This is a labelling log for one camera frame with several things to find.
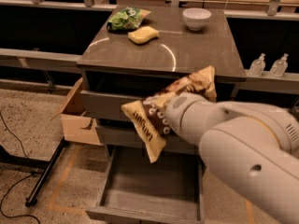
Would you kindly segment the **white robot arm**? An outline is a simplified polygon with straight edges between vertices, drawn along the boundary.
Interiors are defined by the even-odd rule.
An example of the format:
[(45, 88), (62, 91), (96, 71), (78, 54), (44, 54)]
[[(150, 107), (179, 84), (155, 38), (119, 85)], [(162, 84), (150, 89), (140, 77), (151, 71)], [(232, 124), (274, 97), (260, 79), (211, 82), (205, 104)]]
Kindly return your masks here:
[(219, 180), (281, 224), (299, 224), (299, 126), (287, 110), (185, 92), (165, 117)]

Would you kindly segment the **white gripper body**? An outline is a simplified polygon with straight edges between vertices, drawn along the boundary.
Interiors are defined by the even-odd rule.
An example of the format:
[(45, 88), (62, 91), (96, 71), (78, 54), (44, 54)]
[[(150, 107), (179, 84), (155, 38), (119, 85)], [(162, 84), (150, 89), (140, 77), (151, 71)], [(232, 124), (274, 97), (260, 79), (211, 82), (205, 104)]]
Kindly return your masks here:
[(177, 136), (198, 146), (203, 134), (215, 124), (214, 108), (215, 104), (203, 96), (183, 92), (169, 100), (165, 117)]

